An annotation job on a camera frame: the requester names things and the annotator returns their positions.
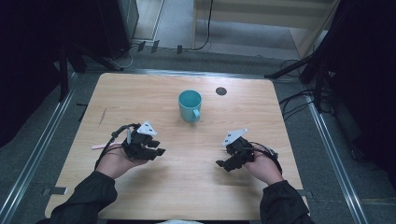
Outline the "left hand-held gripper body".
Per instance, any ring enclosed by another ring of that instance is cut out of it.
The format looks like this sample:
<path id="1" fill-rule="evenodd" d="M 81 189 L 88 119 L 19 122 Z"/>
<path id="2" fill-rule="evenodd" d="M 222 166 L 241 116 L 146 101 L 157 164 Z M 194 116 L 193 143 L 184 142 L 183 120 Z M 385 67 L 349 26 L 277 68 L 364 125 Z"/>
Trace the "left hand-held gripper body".
<path id="1" fill-rule="evenodd" d="M 122 148 L 129 158 L 147 161 L 146 151 L 148 149 L 156 149 L 156 147 L 147 147 L 147 144 L 153 140 L 153 136 L 156 134 L 156 131 L 148 121 L 143 124 L 131 124 L 127 128 Z"/>

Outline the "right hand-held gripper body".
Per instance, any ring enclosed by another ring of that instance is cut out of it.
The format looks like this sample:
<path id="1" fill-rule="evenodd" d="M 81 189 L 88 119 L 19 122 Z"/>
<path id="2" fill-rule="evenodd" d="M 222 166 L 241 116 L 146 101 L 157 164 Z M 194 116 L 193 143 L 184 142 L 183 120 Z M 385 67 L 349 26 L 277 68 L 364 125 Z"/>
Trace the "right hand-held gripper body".
<path id="1" fill-rule="evenodd" d="M 228 131 L 225 139 L 221 143 L 225 147 L 231 145 L 234 148 L 234 154 L 230 155 L 230 158 L 237 157 L 241 160 L 242 165 L 254 161 L 253 146 L 248 140 L 242 137 L 247 131 L 247 129 Z"/>

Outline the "person's left hand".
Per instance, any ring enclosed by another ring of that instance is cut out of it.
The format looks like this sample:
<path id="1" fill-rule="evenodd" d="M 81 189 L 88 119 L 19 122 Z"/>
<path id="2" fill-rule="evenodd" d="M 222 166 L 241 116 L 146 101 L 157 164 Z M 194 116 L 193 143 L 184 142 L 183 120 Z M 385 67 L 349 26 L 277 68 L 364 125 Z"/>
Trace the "person's left hand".
<path id="1" fill-rule="evenodd" d="M 113 179 L 117 179 L 130 169 L 145 163 L 147 163 L 147 161 L 129 158 L 121 145 L 113 145 L 109 147 L 105 155 L 99 160 L 95 171 Z"/>

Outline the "person's right hand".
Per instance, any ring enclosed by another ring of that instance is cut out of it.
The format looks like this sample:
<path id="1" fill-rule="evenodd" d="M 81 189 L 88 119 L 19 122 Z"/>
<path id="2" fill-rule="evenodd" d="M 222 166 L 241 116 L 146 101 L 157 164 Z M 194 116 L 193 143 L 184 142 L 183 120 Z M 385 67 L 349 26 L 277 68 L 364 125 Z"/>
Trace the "person's right hand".
<path id="1" fill-rule="evenodd" d="M 276 164 L 260 152 L 255 152 L 254 161 L 247 162 L 244 166 L 253 176 L 264 182 L 267 186 L 284 180 Z"/>

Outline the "pink strip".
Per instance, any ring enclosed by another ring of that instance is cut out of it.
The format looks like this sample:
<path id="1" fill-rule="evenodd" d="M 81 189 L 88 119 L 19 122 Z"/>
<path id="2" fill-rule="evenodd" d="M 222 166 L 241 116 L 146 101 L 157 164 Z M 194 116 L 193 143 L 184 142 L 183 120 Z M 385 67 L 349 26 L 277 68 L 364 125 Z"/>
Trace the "pink strip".
<path id="1" fill-rule="evenodd" d="M 110 143 L 110 146 L 114 146 L 114 145 L 120 145 L 121 142 L 115 142 L 115 143 Z M 97 150 L 97 149 L 104 149 L 106 147 L 106 144 L 102 144 L 102 145 L 96 145 L 96 146 L 92 146 L 92 150 Z"/>

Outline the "teal cup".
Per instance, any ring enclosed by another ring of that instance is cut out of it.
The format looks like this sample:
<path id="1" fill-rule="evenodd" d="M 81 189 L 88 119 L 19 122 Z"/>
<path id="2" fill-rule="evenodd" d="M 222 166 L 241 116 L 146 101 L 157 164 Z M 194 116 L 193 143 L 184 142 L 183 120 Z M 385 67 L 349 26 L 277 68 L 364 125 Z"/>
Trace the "teal cup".
<path id="1" fill-rule="evenodd" d="M 185 90 L 178 96 L 180 116 L 187 122 L 197 122 L 201 117 L 202 96 L 198 91 Z"/>

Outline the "black metal stand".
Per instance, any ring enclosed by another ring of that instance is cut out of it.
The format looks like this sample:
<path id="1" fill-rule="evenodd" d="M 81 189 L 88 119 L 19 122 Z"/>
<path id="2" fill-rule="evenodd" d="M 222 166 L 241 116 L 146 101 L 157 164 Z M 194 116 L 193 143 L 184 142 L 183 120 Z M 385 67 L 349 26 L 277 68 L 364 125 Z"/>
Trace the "black metal stand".
<path id="1" fill-rule="evenodd" d="M 82 58 L 82 48 L 80 45 L 70 42 L 61 45 L 59 50 L 59 70 L 60 70 L 60 97 L 59 101 L 63 101 L 69 92 L 68 83 L 68 65 L 71 64 L 76 72 L 84 73 L 87 69 Z"/>
<path id="2" fill-rule="evenodd" d="M 298 70 L 302 66 L 304 67 L 304 71 L 300 74 L 300 81 L 303 84 L 308 84 L 313 79 L 316 80 L 313 93 L 314 106 L 319 113 L 322 113 L 324 109 L 321 107 L 321 94 L 327 69 L 325 62 L 317 53 L 312 53 L 300 61 L 297 61 L 296 63 L 293 63 L 271 75 L 265 75 L 264 77 L 271 79 L 283 77 L 287 73 Z"/>

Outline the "dark cabinet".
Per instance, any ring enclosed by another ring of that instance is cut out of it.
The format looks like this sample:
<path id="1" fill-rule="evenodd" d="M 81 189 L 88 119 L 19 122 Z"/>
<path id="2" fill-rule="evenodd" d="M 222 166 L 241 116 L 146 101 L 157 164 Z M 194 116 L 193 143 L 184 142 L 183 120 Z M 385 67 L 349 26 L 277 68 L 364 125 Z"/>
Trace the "dark cabinet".
<path id="1" fill-rule="evenodd" d="M 107 55 L 116 59 L 132 46 L 139 20 L 136 0 L 97 0 L 104 25 Z"/>

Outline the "grey metal bracket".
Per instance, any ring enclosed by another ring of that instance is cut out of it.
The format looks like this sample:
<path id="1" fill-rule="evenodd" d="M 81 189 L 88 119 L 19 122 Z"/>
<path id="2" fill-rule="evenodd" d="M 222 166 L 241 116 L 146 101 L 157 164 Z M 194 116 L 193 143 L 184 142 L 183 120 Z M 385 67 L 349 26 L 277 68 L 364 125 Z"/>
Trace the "grey metal bracket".
<path id="1" fill-rule="evenodd" d="M 67 188 L 65 187 L 47 187 L 43 189 L 42 195 L 43 196 L 65 195 L 66 192 L 67 192 Z"/>

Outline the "metal floor rail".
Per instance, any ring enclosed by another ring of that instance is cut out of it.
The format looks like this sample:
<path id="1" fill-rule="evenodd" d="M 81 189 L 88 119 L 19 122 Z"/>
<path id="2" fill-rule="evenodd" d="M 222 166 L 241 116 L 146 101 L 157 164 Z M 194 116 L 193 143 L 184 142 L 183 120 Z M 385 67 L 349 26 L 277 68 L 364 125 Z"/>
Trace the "metal floor rail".
<path id="1" fill-rule="evenodd" d="M 70 104 L 78 83 L 78 74 L 73 72 L 69 78 L 69 92 L 65 95 L 62 101 L 56 105 L 54 112 L 52 113 L 44 131 L 38 138 L 31 155 L 23 166 L 16 182 L 13 184 L 3 206 L 0 208 L 0 224 L 10 223 L 25 191 L 28 189 L 31 180 L 33 179 L 38 164 L 41 162 L 50 144 L 52 136 L 55 134 L 55 131 Z"/>
<path id="2" fill-rule="evenodd" d="M 354 223 L 369 224 L 369 220 L 363 209 L 358 193 L 355 190 L 352 180 L 347 173 L 347 169 L 343 164 L 342 158 L 340 157 L 338 151 L 339 147 L 332 135 L 332 130 L 330 129 L 329 123 L 325 120 L 323 114 L 319 113 L 314 106 L 313 96 L 305 96 L 305 100 L 308 103 L 310 114 L 316 124 L 319 136 L 325 147 L 330 164 L 334 170 L 337 182 L 343 193 L 343 197 L 346 201 L 346 205 Z"/>

